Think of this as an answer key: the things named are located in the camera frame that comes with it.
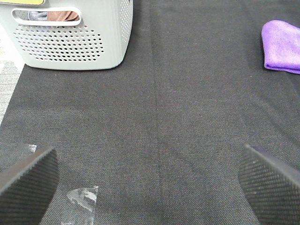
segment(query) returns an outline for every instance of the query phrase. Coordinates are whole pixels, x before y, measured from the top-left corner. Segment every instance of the gray carpet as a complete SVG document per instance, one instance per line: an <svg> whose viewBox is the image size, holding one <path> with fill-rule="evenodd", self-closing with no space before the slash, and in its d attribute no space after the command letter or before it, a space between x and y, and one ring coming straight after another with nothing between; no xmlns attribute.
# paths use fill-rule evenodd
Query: gray carpet
<svg viewBox="0 0 300 225"><path fill-rule="evenodd" d="M135 0L124 62L25 67L1 142L53 145L67 191L99 185L96 224L257 225L238 183L242 146L294 167L300 76L263 69L262 26L300 27L298 0Z"/></svg>

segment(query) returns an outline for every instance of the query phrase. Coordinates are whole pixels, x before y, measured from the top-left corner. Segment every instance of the white floor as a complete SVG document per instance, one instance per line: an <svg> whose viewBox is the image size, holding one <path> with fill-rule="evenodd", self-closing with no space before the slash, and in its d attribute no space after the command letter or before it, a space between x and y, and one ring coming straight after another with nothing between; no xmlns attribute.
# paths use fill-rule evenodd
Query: white floor
<svg viewBox="0 0 300 225"><path fill-rule="evenodd" d="M24 62L0 24L0 124Z"/></svg>

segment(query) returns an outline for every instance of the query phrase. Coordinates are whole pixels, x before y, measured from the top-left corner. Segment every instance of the textured rubber pad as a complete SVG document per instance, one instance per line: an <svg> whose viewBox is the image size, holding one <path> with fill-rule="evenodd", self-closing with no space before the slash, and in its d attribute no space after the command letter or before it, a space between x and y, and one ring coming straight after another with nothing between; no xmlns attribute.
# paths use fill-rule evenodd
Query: textured rubber pad
<svg viewBox="0 0 300 225"><path fill-rule="evenodd" d="M0 173L0 224L38 225L58 182L57 155L51 148Z"/></svg>
<svg viewBox="0 0 300 225"><path fill-rule="evenodd" d="M300 172L269 153L246 146L240 185L262 225L300 224Z"/></svg>

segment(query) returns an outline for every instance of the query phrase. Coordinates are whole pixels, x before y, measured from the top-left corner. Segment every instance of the purple microfiber towel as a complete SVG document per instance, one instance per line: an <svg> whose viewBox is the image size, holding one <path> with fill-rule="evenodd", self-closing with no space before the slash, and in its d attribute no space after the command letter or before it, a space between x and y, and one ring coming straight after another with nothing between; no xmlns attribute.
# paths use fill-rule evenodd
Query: purple microfiber towel
<svg viewBox="0 0 300 225"><path fill-rule="evenodd" d="M264 66L300 74L300 29L287 22L273 20L262 28Z"/></svg>

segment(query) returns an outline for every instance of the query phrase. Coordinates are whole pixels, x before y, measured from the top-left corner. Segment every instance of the yellow label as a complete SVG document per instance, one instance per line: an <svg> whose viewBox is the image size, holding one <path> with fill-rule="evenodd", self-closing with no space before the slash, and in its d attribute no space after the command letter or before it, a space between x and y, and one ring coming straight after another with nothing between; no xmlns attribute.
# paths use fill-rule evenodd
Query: yellow label
<svg viewBox="0 0 300 225"><path fill-rule="evenodd" d="M0 3L41 5L44 0L0 0Z"/></svg>

